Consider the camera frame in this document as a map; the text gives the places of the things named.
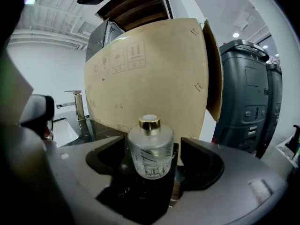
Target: small bottle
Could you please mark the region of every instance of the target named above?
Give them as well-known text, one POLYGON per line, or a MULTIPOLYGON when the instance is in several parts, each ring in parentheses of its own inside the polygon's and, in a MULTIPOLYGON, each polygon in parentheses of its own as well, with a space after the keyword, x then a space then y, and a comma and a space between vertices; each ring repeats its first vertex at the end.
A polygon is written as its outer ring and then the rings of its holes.
POLYGON ((174 135, 168 126, 160 125, 158 116, 140 117, 128 140, 135 169, 143 178, 159 179, 170 171, 174 135))

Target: cardboard box flap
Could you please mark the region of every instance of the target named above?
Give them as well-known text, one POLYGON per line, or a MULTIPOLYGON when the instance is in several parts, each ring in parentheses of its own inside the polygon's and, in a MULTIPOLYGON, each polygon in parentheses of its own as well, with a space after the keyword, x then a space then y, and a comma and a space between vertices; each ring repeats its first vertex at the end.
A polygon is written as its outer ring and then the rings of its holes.
POLYGON ((206 108, 215 121, 219 121, 222 108, 223 66, 215 36, 207 20, 204 22, 203 35, 206 44, 209 86, 206 108))
POLYGON ((84 66, 90 117, 129 132, 146 114, 181 137, 198 138, 206 111, 208 65, 196 19, 153 22, 130 30, 84 66))

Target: faucet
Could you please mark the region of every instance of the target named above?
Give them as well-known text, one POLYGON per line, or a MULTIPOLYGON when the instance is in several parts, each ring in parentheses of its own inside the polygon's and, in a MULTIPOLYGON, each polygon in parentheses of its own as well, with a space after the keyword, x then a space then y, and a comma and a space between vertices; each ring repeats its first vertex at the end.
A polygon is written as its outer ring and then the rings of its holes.
POLYGON ((56 108, 59 109, 62 107, 75 105, 77 120, 78 121, 86 120, 86 118, 84 116, 83 98, 81 96, 81 91, 80 90, 72 90, 72 91, 64 91, 64 92, 72 92, 74 94, 75 102, 57 104, 56 108))

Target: gold bottle cap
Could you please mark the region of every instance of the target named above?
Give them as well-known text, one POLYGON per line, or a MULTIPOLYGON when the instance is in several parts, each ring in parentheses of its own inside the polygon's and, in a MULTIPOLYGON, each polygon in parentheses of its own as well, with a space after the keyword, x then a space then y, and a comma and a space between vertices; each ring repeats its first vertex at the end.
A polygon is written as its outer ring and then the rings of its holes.
POLYGON ((140 117, 139 124, 145 135, 156 135, 160 132, 160 118, 156 115, 140 117))

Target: black appliance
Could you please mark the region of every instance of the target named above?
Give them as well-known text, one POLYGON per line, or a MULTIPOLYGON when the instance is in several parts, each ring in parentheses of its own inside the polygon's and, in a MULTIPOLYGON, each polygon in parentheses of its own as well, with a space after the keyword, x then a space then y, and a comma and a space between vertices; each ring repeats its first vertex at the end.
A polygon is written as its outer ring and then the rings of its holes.
POLYGON ((256 156, 258 158, 263 156, 274 135, 280 114, 282 98, 282 75, 280 65, 266 63, 266 68, 268 74, 269 100, 265 124, 256 148, 256 156))
POLYGON ((86 50, 85 61, 87 62, 92 56, 123 33, 124 31, 114 22, 106 19, 91 33, 86 50))
POLYGON ((221 46, 224 70, 223 104, 213 142, 253 152, 268 106, 268 54, 245 40, 221 46))

